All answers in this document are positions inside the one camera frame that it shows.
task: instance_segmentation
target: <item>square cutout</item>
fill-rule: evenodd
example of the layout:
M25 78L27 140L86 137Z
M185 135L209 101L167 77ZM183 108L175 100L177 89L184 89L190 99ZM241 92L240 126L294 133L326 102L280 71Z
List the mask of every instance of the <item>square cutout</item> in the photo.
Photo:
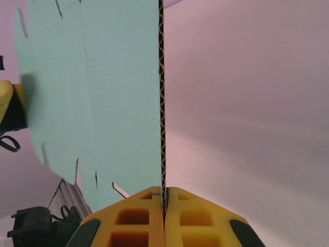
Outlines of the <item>square cutout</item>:
M149 247L149 233L112 233L108 247Z
M181 238L183 247L221 247L220 238L215 234L190 233Z
M180 225L213 226L209 211L205 209L189 209L180 213Z
M119 213L115 224L148 225L150 224L150 212L142 208L125 209Z

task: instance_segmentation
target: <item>yellow object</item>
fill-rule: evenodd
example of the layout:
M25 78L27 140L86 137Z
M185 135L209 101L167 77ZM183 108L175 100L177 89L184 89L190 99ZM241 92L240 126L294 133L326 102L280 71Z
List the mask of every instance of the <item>yellow object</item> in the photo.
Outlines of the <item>yellow object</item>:
M86 217L101 221L90 247L165 247L159 187L151 187Z
M0 81L0 124L6 114L13 93L14 88L10 81Z
M166 247L242 247L230 220L241 216L179 188L169 188Z
M67 247L265 247L241 216L179 188L168 188L165 224L160 187L89 215Z

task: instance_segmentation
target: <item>black cable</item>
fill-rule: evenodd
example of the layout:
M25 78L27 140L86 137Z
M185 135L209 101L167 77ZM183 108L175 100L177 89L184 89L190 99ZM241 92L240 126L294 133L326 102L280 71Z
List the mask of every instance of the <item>black cable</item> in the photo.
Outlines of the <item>black cable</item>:
M0 133L0 147L3 147L3 148L5 148L8 151L11 151L13 153L17 153L21 149L21 146L18 143L18 141L13 137L11 137L9 135L4 135L4 134L5 134L5 132ZM5 143L3 141L3 139L10 140L13 143L14 146L11 146L11 145Z
M68 209L68 207L66 205L61 206L61 215L62 215L62 219L57 217L56 215L51 215L55 220L58 221L72 221L72 215L70 213L70 210Z

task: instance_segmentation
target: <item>cardboard sheet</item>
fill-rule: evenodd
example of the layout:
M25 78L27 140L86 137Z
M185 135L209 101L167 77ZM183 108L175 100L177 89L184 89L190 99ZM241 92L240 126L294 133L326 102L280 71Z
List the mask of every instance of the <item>cardboard sheet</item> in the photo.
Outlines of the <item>cardboard sheet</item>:
M161 185L158 4L29 0L28 37L15 16L35 151L95 210Z

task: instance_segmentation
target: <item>black rubber edge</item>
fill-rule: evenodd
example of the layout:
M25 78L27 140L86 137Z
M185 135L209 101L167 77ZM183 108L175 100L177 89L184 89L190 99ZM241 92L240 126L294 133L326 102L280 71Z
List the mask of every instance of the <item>black rubber edge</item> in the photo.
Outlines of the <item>black rubber edge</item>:
M250 225L240 220L231 220L230 225L242 247L265 247Z
M99 219L92 219L80 225L66 247L90 247L100 224Z
M27 128L25 111L14 89L6 114L0 124L0 133L17 131L25 128Z

